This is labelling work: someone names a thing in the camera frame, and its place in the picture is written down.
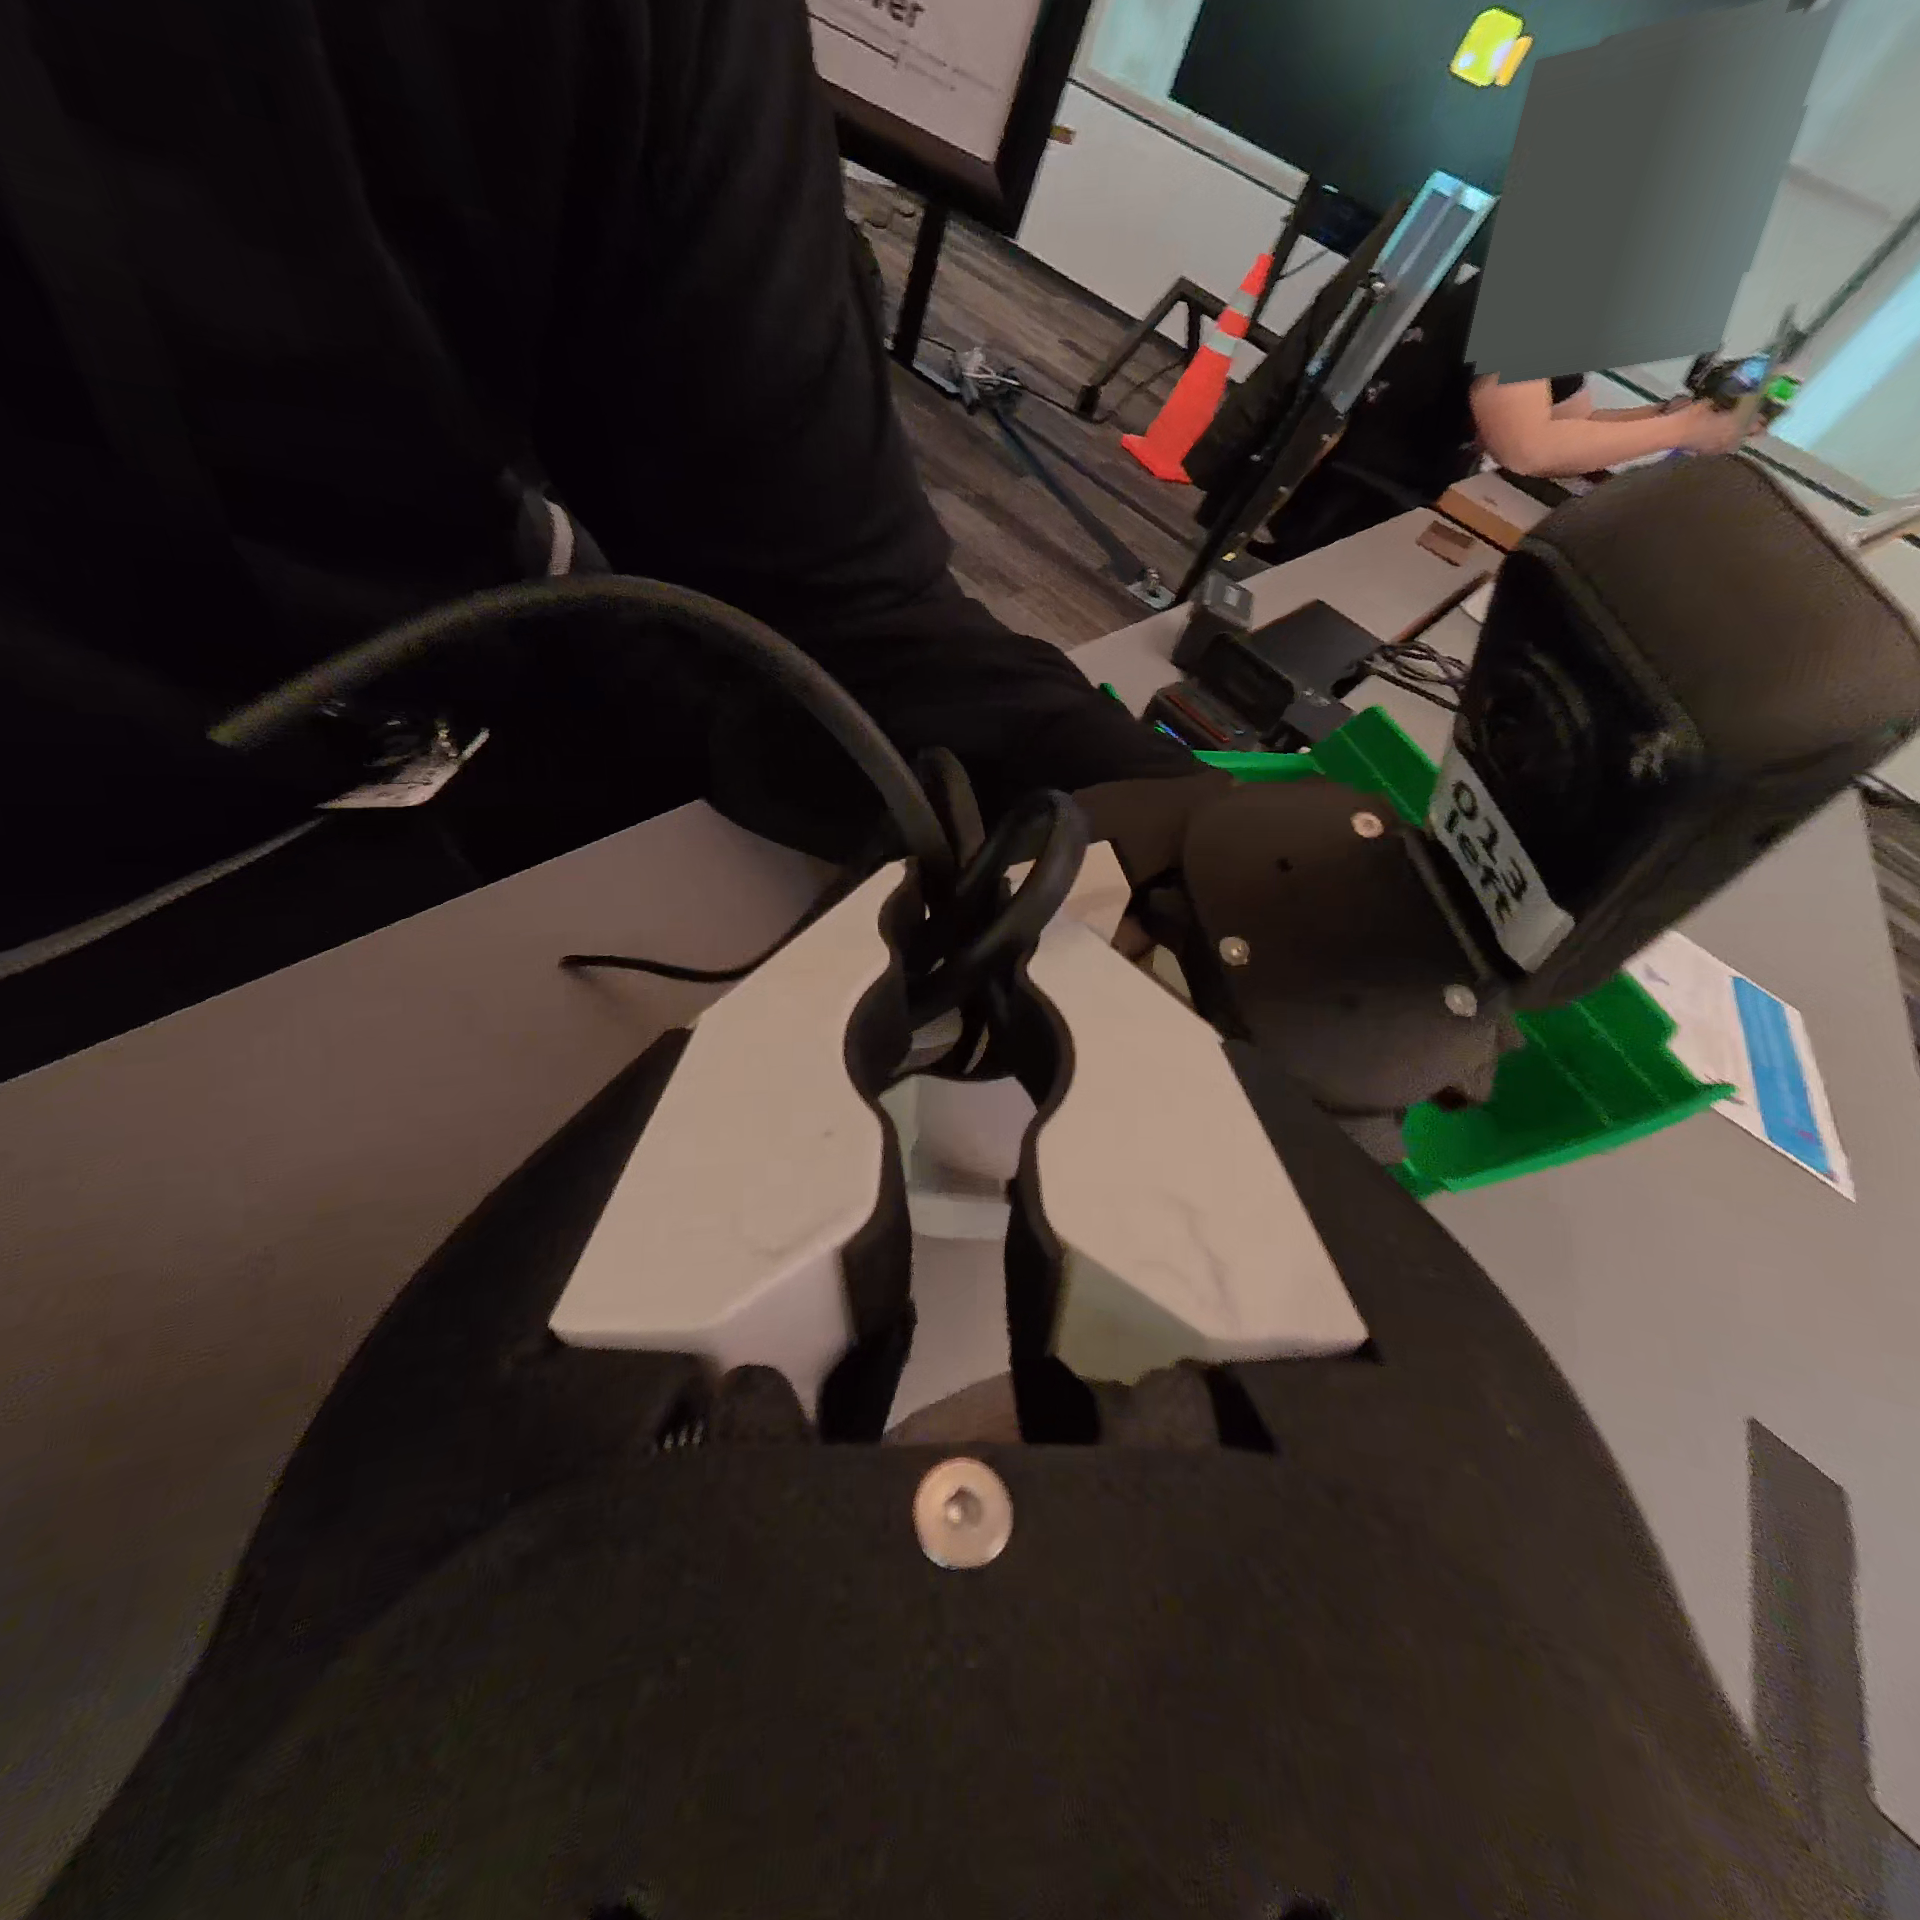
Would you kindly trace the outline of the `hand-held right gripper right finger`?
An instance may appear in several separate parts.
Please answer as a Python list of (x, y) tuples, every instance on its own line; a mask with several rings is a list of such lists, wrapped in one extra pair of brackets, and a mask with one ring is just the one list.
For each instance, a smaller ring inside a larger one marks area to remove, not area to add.
[(1092, 1443), (1102, 1385), (1368, 1344), (1228, 1043), (1092, 926), (1019, 962), (1004, 1046), (1034, 1104), (1004, 1233), (1022, 1439)]

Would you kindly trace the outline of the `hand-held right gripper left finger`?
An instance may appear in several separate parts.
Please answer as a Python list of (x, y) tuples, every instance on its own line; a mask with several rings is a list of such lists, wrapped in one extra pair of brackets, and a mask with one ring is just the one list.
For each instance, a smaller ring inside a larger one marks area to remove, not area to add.
[(889, 861), (705, 1008), (547, 1327), (582, 1349), (769, 1369), (828, 1439), (887, 1426), (915, 1332), (884, 1093), (912, 1024), (917, 876)]

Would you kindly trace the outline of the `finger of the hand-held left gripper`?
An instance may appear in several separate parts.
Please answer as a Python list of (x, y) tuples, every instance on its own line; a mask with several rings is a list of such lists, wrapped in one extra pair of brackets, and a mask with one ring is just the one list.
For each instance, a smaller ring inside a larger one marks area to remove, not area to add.
[(880, 1101), (894, 1123), (910, 1224), (924, 1238), (999, 1238), (1037, 1106), (1016, 1078), (915, 1074)]
[(1049, 956), (1098, 941), (1121, 962), (1144, 962), (1154, 937), (1134, 911), (1129, 880), (1111, 840), (1094, 840), (1080, 857), (1060, 907), (1049, 917)]

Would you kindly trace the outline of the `green plastic bin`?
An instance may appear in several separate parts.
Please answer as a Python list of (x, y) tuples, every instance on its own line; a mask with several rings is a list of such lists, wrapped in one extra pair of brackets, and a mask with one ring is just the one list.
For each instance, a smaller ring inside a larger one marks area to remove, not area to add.
[(1302, 752), (1202, 754), (1228, 779), (1080, 797), (1202, 1017), (1306, 1092), (1414, 1196), (1498, 1185), (1715, 1104), (1626, 974), (1523, 1006), (1430, 805), (1439, 767), (1368, 708)]

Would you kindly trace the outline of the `person's left forearm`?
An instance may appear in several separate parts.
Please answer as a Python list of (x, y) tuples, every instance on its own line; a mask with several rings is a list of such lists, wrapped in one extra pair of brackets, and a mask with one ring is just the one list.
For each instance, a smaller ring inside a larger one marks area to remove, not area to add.
[[(908, 762), (945, 750), (979, 816), (1039, 790), (1075, 799), (1171, 784), (1169, 813), (1228, 777), (1141, 726), (1056, 643), (999, 623), (950, 577), (876, 609), (764, 608), (774, 632), (828, 671)], [(756, 675), (716, 671), (703, 720), (703, 799), (778, 846), (842, 860), (884, 824), (872, 782), (818, 721)]]

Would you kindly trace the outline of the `black electronic device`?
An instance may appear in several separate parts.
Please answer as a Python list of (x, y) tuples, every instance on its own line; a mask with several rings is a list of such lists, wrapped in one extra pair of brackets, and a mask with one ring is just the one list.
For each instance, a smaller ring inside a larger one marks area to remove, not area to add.
[(1368, 678), (1379, 646), (1321, 599), (1257, 620), (1250, 588), (1212, 575), (1188, 601), (1174, 680), (1141, 720), (1193, 754), (1307, 752), (1355, 716), (1339, 696)]

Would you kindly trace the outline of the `printed paper sheet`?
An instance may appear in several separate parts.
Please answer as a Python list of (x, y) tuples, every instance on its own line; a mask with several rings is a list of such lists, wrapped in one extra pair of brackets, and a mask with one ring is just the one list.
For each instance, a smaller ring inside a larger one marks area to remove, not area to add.
[(1822, 1070), (1798, 1008), (1668, 929), (1626, 963), (1669, 1024), (1668, 1049), (1721, 1092), (1721, 1117), (1846, 1201), (1858, 1197)]

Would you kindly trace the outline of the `orange traffic cone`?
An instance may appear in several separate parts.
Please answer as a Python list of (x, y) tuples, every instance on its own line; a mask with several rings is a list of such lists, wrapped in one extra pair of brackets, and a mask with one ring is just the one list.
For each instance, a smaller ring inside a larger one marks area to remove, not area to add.
[(1189, 481), (1186, 457), (1228, 396), (1235, 348), (1257, 324), (1276, 266), (1278, 250), (1259, 251), (1232, 297), (1217, 305), (1208, 305), (1202, 288), (1179, 279), (1147, 312), (1147, 329), (1155, 329), (1179, 305), (1188, 310), (1188, 322), (1195, 324), (1195, 329), (1188, 332), (1181, 371), (1149, 425), (1139, 433), (1119, 436), (1119, 447), (1152, 477)]

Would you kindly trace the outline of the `black TV screen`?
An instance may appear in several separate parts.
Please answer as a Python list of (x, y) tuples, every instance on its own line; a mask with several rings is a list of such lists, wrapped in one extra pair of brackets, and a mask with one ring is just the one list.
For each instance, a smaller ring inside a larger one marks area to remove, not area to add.
[(1374, 209), (1435, 174), (1498, 194), (1554, 9), (1205, 1), (1168, 97)]

